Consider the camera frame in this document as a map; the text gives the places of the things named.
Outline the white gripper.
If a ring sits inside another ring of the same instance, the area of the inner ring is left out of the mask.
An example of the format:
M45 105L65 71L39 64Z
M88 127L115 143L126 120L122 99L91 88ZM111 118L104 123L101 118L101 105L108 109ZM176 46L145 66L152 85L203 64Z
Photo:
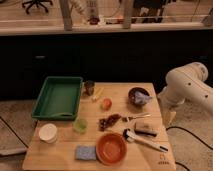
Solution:
M162 112L170 111L174 107L178 106L178 104L176 102L168 100L165 96L158 95L157 98L158 98L158 101L159 101L160 108L161 108ZM176 116L176 111L170 111L168 113L166 127L168 127L172 123L172 121L174 120L175 116Z

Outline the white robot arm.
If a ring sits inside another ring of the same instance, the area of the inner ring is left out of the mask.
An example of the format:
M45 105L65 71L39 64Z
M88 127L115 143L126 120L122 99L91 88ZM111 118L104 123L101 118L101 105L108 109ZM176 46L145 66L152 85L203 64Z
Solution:
M157 95L165 126L174 119L174 108L183 104L186 99L213 114L213 87L205 84L207 78L208 69L200 62L174 68L166 74L166 86Z

